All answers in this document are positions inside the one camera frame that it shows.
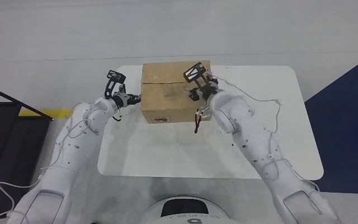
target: yellow floor tape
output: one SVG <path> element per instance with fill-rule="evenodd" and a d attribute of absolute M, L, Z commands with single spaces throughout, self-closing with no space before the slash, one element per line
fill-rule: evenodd
<path fill-rule="evenodd" d="M 66 118 L 65 115 L 69 114 L 71 109 L 51 109 L 51 110 L 40 110 L 42 113 L 47 114 L 55 119 Z M 31 110 L 20 110 L 19 116 L 39 116 L 37 113 Z"/>

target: table top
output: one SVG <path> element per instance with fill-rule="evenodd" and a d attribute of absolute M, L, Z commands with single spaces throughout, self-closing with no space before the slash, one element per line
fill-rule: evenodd
<path fill-rule="evenodd" d="M 143 66 L 121 66 L 128 93 L 140 92 Z M 295 72 L 287 66 L 211 66 L 221 77 L 257 99 L 279 99 L 279 130 L 275 138 L 282 153 L 304 178 L 317 180 L 323 166 Z M 219 88 L 236 95 L 240 91 L 223 81 Z M 268 130 L 276 127 L 278 106 L 247 97 L 256 120 Z M 121 109 L 122 121 L 109 119 L 101 145 L 98 170 L 110 176 L 177 178 L 244 178 L 260 176 L 236 147 L 230 134 L 214 118 L 200 123 L 148 124 L 140 105 Z"/>

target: wire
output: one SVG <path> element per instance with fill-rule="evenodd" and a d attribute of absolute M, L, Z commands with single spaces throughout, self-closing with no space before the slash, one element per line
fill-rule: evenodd
<path fill-rule="evenodd" d="M 24 219 L 26 220 L 27 224 L 30 224 L 29 219 L 27 218 L 27 216 L 24 213 L 20 212 L 20 211 L 10 210 L 10 211 L 1 213 L 0 216 L 2 216 L 4 214 L 8 214 L 8 213 L 18 213 L 18 214 L 20 214 L 20 215 L 22 215 L 24 217 Z"/>
<path fill-rule="evenodd" d="M 11 200 L 11 210 L 15 208 L 15 202 L 13 198 L 0 186 L 0 190 Z"/>
<path fill-rule="evenodd" d="M 112 116 L 112 118 L 117 121 L 117 122 L 120 122 L 122 120 L 122 115 L 121 115 L 121 111 L 118 110 L 118 113 L 119 113 L 119 119 L 115 118 L 114 115 Z"/>
<path fill-rule="evenodd" d="M 71 108 L 70 112 L 69 112 L 67 115 L 65 115 L 65 117 L 66 117 L 67 120 L 68 120 L 69 118 L 71 118 L 70 126 L 72 125 L 72 116 L 71 116 L 71 117 L 69 117 L 69 116 L 71 115 L 71 112 L 75 109 L 75 107 L 76 107 L 77 105 L 79 105 L 79 104 L 81 104 L 81 103 L 75 104 L 75 105 Z M 83 122 L 83 123 L 85 124 L 85 126 L 86 126 L 85 130 L 81 131 L 80 134 L 78 134 L 78 135 L 75 136 L 75 137 L 70 136 L 70 133 L 73 131 L 73 129 L 74 129 L 75 127 L 77 127 L 81 122 Z M 44 170 L 46 170 L 46 169 L 52 167 L 52 166 L 55 165 L 55 164 L 57 163 L 57 161 L 59 160 L 60 155 L 61 155 L 61 151 L 63 150 L 63 143 L 64 143 L 66 137 L 69 137 L 69 138 L 77 138 L 77 137 L 79 137 L 81 134 L 83 134 L 83 133 L 88 129 L 88 127 L 90 126 L 90 124 L 91 124 L 91 120 L 90 120 L 90 119 L 83 119 L 83 120 L 81 120 L 80 122 L 78 122 L 73 128 L 71 128 L 70 130 L 68 130 L 68 133 L 65 135 L 65 137 L 62 139 L 62 141 L 59 143 L 59 145 L 61 146 L 61 148 L 60 148 L 60 150 L 59 150 L 59 153 L 58 153 L 58 155 L 57 155 L 56 160 L 55 160 L 52 164 L 50 164 L 49 166 L 41 167 L 41 168 L 40 168 L 41 174 L 40 174 L 38 180 L 37 180 L 36 182 L 34 182 L 33 184 L 31 184 L 31 185 L 29 185 L 29 186 L 18 186 L 18 185 L 10 184 L 10 183 L 7 183 L 7 182 L 0 182 L 0 190 L 11 200 L 11 210 L 9 210 L 9 211 L 7 211 L 7 212 L 1 213 L 0 216 L 2 216 L 2 215 L 4 215 L 4 214 L 8 214 L 8 213 L 19 213 L 19 214 L 23 215 L 23 217 L 26 219 L 27 223 L 30 224 L 29 219 L 27 218 L 26 214 L 24 214 L 24 213 L 22 213 L 22 212 L 20 212 L 20 211 L 15 211 L 15 210 L 14 210 L 14 208 L 15 208 L 15 201 L 14 201 L 13 198 L 1 187 L 1 184 L 8 185 L 8 186 L 12 186 L 12 187 L 14 187 L 14 188 L 31 188 L 31 187 L 37 185 L 37 184 L 41 181 L 41 177 L 42 177 L 43 174 L 44 174 Z"/>
<path fill-rule="evenodd" d="M 272 140 L 272 135 L 273 135 L 273 134 L 276 134 L 277 131 L 279 130 L 279 114 L 280 114 L 280 111 L 281 111 L 281 104 L 280 104 L 280 102 L 279 102 L 279 99 L 259 100 L 259 99 L 255 98 L 255 97 L 251 96 L 251 95 L 248 94 L 247 92 L 243 91 L 241 88 L 237 87 L 236 85 L 230 83 L 229 81 L 227 81 L 227 80 L 225 80 L 225 79 L 223 79 L 223 78 L 220 78 L 220 77 L 218 77 L 218 76 L 215 76 L 215 75 L 213 75 L 212 73 L 209 73 L 209 72 L 208 72 L 208 74 L 211 75 L 211 76 L 213 76 L 213 77 L 215 77 L 215 78 L 217 78 L 217 79 L 219 79 L 219 80 L 224 81 L 227 85 L 232 86 L 232 87 L 236 88 L 237 90 L 240 90 L 242 93 L 244 93 L 245 95 L 247 95 L 247 96 L 248 96 L 249 98 L 251 98 L 252 100 L 259 101 L 259 102 L 270 102 L 270 101 L 274 101 L 276 104 L 278 104 L 279 108 L 278 108 L 277 113 L 276 113 L 276 129 L 275 129 L 275 131 L 270 132 L 270 137 L 268 138 L 268 149 L 269 149 L 269 153 L 271 154 L 271 140 Z M 286 161 L 286 162 L 288 163 L 288 165 L 291 167 L 291 169 L 293 170 L 293 172 L 294 172 L 298 177 L 300 177 L 301 179 L 303 179 L 303 180 L 305 180 L 305 181 L 311 183 L 312 185 L 315 186 L 315 188 L 317 189 L 318 192 L 321 192 L 321 191 L 319 190 L 318 185 L 317 185 L 316 183 L 314 183 L 314 182 L 312 182 L 312 181 L 310 181 L 310 180 L 307 180 L 307 179 L 303 178 L 301 175 L 299 175 L 299 174 L 297 173 L 297 171 L 293 168 L 292 164 L 291 164 L 287 159 L 285 159 L 285 158 L 280 158 L 280 159 L 278 159 L 278 160 L 275 160 L 275 159 L 274 159 L 274 160 L 272 160 L 271 162 L 267 163 L 264 167 L 266 167 L 267 165 L 269 165 L 269 164 L 271 164 L 271 163 L 275 163 L 275 164 L 276 164 L 276 162 L 278 162 L 278 161 L 280 161 L 280 160 Z"/>

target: gray floor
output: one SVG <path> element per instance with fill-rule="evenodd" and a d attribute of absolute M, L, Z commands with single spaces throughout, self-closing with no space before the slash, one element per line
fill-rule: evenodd
<path fill-rule="evenodd" d="M 199 59 L 290 66 L 307 100 L 357 65 L 357 7 L 357 0 L 4 0 L 0 91 L 38 109 L 65 109 L 101 96 L 109 69 Z M 48 165 L 63 122 L 51 124 L 38 167 Z M 137 223 L 152 203 L 178 194 L 210 199 L 244 223 L 281 223 L 260 180 L 102 176 L 98 154 L 78 176 L 67 223 Z M 324 195 L 343 223 L 357 223 L 358 195 Z"/>

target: brown cardboard box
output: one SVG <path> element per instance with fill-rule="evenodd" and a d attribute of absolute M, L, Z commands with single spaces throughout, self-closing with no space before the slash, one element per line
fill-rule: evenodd
<path fill-rule="evenodd" d="M 196 85 L 187 83 L 183 73 L 197 62 L 143 64 L 141 111 L 149 124 L 195 120 L 196 109 L 205 101 L 194 102 L 188 97 L 185 90 Z M 210 71 L 210 61 L 200 62 Z"/>

